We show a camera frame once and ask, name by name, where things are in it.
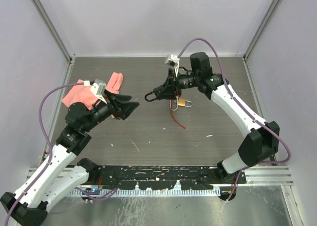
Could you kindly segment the black padlock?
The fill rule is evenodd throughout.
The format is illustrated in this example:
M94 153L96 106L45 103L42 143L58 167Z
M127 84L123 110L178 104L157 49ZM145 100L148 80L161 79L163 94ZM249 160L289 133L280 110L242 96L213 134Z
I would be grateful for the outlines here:
M161 88L156 87L144 96L146 102L153 102L158 99Z

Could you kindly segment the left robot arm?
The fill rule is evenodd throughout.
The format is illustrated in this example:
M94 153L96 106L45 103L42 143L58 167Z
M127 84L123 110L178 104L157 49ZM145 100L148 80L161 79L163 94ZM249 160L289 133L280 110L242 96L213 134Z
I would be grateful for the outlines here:
M1 197L8 217L22 226L40 226L52 208L72 189L85 182L95 184L99 180L98 166L87 158L61 179L57 177L87 146L91 129L111 115L125 120L138 106L138 102L131 101L131 96L108 91L91 109L82 102L71 104L65 116L67 126L50 148L48 157L20 188Z

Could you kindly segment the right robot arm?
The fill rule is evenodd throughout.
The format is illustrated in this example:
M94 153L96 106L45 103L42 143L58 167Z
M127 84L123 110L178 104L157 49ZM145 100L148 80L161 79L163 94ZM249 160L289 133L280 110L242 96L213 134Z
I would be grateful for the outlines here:
M171 105L180 105L182 90L196 87L225 111L244 137L237 152L217 164L219 181L229 183L239 170L253 167L278 151L278 124L258 116L220 73L213 73L206 53L190 55L191 69L186 69L184 74L179 73L182 67L178 56L167 55L165 63L170 66L168 76L151 92L155 100L169 100Z

